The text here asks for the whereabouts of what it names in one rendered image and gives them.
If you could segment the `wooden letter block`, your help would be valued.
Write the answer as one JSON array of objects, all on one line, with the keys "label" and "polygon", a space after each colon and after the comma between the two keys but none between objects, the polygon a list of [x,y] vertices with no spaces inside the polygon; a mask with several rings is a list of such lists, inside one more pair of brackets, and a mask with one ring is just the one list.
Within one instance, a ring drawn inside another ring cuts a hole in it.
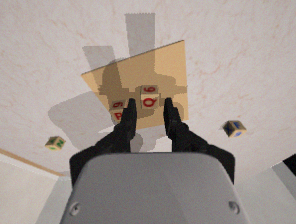
[{"label": "wooden letter block", "polygon": [[65,144],[65,140],[62,139],[60,136],[58,137],[50,137],[48,142],[45,144],[44,147],[50,149],[51,151],[59,151]]},{"label": "wooden letter block", "polygon": [[109,113],[111,114],[115,122],[121,121],[123,108],[127,108],[127,107],[128,107],[127,99],[117,100],[112,102]]},{"label": "wooden letter block", "polygon": [[247,131],[240,121],[228,121],[223,129],[228,137],[241,137]]},{"label": "wooden letter block", "polygon": [[158,109],[158,85],[142,85],[140,90],[141,109]]}]

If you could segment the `tan flat mat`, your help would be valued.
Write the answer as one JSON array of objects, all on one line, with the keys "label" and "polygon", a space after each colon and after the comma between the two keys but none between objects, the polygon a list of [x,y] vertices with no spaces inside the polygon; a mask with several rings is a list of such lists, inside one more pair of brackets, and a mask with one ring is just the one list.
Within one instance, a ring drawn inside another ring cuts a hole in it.
[{"label": "tan flat mat", "polygon": [[[164,125],[164,103],[171,98],[181,121],[189,120],[185,40],[81,74],[83,80],[108,110],[113,101],[136,101],[136,130]],[[158,85],[158,109],[141,109],[142,85]]]}]

